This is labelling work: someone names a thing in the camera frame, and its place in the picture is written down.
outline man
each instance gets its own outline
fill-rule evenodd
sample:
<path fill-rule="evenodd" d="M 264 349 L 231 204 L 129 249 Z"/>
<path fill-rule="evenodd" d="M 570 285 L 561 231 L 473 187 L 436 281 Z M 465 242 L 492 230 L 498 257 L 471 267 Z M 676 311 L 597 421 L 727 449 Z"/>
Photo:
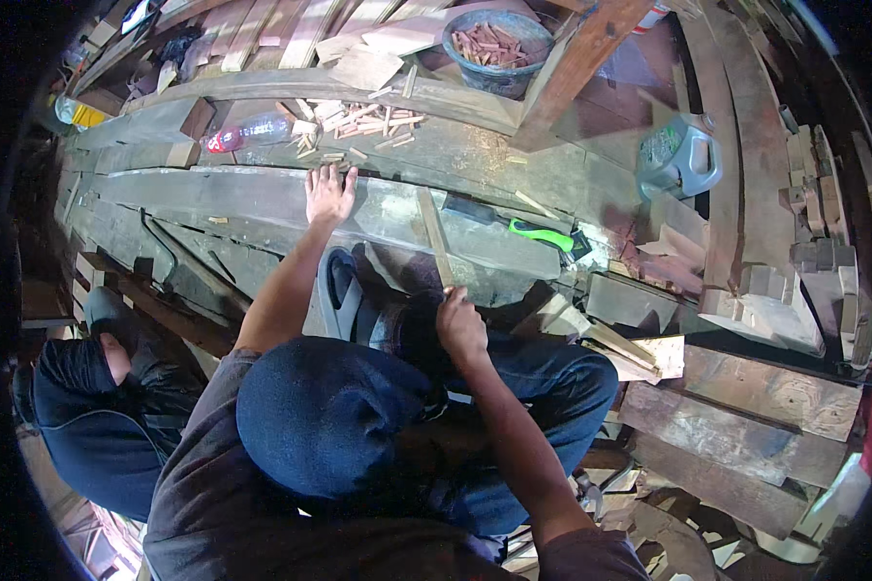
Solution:
<path fill-rule="evenodd" d="M 335 166 L 308 173 L 310 226 L 256 296 L 156 487 L 144 541 L 152 570 L 169 581 L 519 578 L 485 540 L 528 514 L 544 578 L 648 578 L 626 535 L 598 529 L 566 480 L 614 398 L 604 357 L 489 341 L 464 287 L 448 289 L 430 319 L 439 344 L 409 344 L 427 334 L 420 310 L 395 325 L 396 354 L 301 336 L 356 177 L 349 169 L 343 188 Z M 338 280 L 321 294 L 343 308 L 345 266 L 320 272 Z M 446 355 L 454 377 L 435 381 L 402 359 Z M 492 453 L 428 481 L 398 437 L 434 392 L 462 384 Z"/>
<path fill-rule="evenodd" d="M 50 339 L 21 366 L 16 410 L 75 492 L 145 522 L 202 386 L 113 291 L 91 290 L 83 309 L 90 338 Z"/>

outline sleeve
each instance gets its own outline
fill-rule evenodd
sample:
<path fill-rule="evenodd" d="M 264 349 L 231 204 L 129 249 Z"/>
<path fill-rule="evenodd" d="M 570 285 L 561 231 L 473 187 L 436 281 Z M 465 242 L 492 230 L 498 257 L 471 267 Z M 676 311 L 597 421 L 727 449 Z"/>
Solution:
<path fill-rule="evenodd" d="M 648 581 L 622 531 L 582 529 L 559 536 L 539 552 L 540 581 Z"/>
<path fill-rule="evenodd" d="M 267 510 L 269 483 L 236 428 L 236 395 L 258 357 L 239 350 L 223 358 L 159 477 L 143 547 L 162 578 L 220 576 L 227 556 L 212 547 L 235 548 L 296 515 L 293 504 Z"/>

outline blue bucket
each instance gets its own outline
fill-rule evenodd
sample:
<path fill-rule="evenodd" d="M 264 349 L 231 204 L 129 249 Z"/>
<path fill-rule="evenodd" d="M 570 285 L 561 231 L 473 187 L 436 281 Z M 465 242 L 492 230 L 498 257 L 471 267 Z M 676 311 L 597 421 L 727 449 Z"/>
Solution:
<path fill-rule="evenodd" d="M 478 22 L 496 24 L 519 40 L 520 50 L 527 55 L 530 64 L 501 69 L 498 65 L 475 64 L 458 54 L 452 46 L 452 33 L 469 30 Z M 472 10 L 453 18 L 442 31 L 442 48 L 462 67 L 465 84 L 508 99 L 523 97 L 530 77 L 543 68 L 553 44 L 552 35 L 541 24 L 511 10 Z"/>

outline plastic jug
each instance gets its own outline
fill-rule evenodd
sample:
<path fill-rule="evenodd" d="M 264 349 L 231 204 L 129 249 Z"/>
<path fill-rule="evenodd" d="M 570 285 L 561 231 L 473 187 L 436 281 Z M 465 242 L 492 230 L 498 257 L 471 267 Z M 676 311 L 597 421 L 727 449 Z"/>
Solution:
<path fill-rule="evenodd" d="M 665 192 L 682 200 L 720 181 L 721 144 L 710 135 L 713 128 L 707 113 L 678 113 L 643 137 L 636 162 L 639 195 L 648 200 L 651 192 Z"/>

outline wooden post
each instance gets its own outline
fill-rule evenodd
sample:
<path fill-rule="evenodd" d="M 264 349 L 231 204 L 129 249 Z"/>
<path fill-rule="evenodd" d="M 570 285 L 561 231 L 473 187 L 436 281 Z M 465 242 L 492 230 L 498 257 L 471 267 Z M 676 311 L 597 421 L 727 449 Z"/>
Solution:
<path fill-rule="evenodd" d="M 599 0 L 598 9 L 549 54 L 523 101 L 523 122 L 512 147 L 535 152 L 548 145 L 552 124 L 653 4 L 654 0 Z"/>

